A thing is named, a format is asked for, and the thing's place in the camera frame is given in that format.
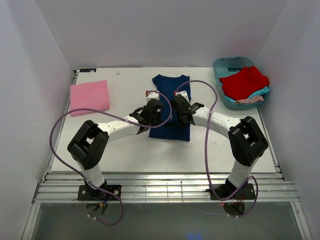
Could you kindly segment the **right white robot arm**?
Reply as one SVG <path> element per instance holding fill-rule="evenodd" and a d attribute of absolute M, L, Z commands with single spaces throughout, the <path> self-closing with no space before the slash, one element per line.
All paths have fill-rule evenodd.
<path fill-rule="evenodd" d="M 211 191 L 220 199 L 237 199 L 244 193 L 244 185 L 247 184 L 254 165 L 269 147 L 269 143 L 256 120 L 251 116 L 245 118 L 226 116 L 198 102 L 190 104 L 181 94 L 174 97 L 170 103 L 181 125 L 191 124 L 206 128 L 204 156 L 208 177 L 210 176 L 208 164 L 209 131 L 218 133 L 229 140 L 234 157 L 231 173 L 224 184 Z"/>

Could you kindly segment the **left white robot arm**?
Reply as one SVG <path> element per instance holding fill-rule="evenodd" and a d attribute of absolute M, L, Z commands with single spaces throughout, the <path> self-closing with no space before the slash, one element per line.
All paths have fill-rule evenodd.
<path fill-rule="evenodd" d="M 106 195 L 106 183 L 99 162 L 107 143 L 146 132 L 149 127 L 161 123 L 161 110 L 164 104 L 149 100 L 145 106 L 130 113 L 125 121 L 115 120 L 107 123 L 85 121 L 67 146 L 68 152 L 80 166 L 88 184 L 88 193 L 100 200 Z"/>

